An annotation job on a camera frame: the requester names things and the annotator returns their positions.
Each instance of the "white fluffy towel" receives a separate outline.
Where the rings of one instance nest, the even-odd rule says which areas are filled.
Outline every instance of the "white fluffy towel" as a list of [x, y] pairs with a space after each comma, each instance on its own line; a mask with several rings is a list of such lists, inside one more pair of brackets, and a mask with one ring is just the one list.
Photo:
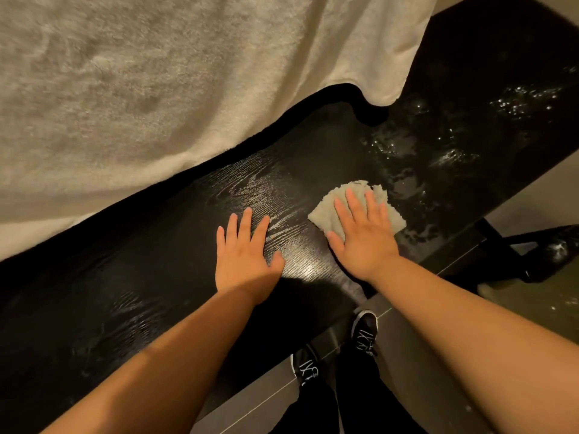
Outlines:
[[0, 260], [325, 86], [404, 85], [436, 0], [0, 0]]

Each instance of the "black table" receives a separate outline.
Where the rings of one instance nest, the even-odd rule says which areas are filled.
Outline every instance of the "black table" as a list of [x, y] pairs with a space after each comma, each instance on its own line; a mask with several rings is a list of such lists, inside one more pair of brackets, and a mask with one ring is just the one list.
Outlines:
[[203, 304], [215, 230], [250, 205], [256, 221], [271, 215], [266, 255], [280, 249], [287, 264], [222, 369], [218, 404], [371, 294], [306, 218], [326, 192], [383, 184], [408, 222], [402, 252], [422, 262], [579, 148], [578, 105], [579, 32], [562, 18], [532, 0], [437, 15], [388, 109], [327, 88], [232, 151], [0, 263], [4, 429], [39, 431]]

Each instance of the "black sneaker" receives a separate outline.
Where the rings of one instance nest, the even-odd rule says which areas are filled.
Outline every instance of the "black sneaker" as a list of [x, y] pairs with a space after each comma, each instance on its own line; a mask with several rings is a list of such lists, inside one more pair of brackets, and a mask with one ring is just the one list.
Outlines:
[[309, 344], [306, 344], [306, 347], [303, 347], [292, 354], [290, 361], [293, 374], [298, 379], [300, 385], [303, 385], [320, 375], [318, 355], [315, 353], [314, 348]]
[[352, 325], [352, 344], [370, 356], [375, 356], [374, 343], [378, 335], [378, 317], [372, 311], [361, 311]]

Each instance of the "hand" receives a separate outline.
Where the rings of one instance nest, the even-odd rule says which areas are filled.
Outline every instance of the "hand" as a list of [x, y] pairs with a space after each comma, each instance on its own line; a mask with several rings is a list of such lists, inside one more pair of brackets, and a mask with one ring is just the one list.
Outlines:
[[336, 198], [334, 207], [344, 228], [346, 243], [333, 231], [329, 231], [327, 237], [329, 246], [344, 268], [354, 277], [375, 285], [380, 271], [393, 258], [400, 258], [400, 254], [386, 204], [378, 206], [372, 191], [367, 191], [365, 197], [368, 214], [351, 189], [346, 190], [351, 213]]
[[264, 216], [251, 237], [251, 209], [243, 212], [239, 234], [237, 215], [229, 217], [227, 238], [223, 227], [217, 228], [217, 267], [215, 284], [218, 292], [243, 289], [254, 305], [270, 295], [284, 270], [286, 261], [279, 251], [273, 255], [270, 265], [264, 258], [265, 233], [269, 217]]

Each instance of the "black pants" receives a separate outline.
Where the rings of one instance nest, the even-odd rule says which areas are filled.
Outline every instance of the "black pants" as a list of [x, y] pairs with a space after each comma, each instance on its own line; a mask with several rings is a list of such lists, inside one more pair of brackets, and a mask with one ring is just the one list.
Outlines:
[[426, 433], [382, 382], [374, 358], [351, 346], [337, 358], [336, 395], [337, 402], [321, 378], [306, 383], [270, 434], [338, 434], [338, 404], [346, 434]]

